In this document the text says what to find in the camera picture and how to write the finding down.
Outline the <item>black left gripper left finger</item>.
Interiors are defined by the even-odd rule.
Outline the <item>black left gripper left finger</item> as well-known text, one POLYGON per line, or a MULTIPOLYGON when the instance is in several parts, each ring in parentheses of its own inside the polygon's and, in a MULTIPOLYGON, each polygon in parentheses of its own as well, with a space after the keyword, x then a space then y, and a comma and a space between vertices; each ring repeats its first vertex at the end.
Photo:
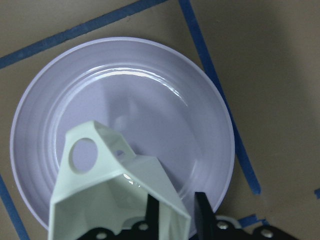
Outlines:
POLYGON ((147 240, 159 239, 159 207, 160 202, 149 194, 147 196, 147 206, 145 214, 145 222, 148 226, 146 230, 147 240))

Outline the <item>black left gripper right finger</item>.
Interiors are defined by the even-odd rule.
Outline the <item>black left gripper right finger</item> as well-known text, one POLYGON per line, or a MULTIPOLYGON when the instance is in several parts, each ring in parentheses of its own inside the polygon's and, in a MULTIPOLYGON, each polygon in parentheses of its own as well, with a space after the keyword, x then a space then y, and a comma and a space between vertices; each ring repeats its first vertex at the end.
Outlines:
POLYGON ((199 240, 212 240, 215 215, 204 192, 194 194, 194 218, 199 240))

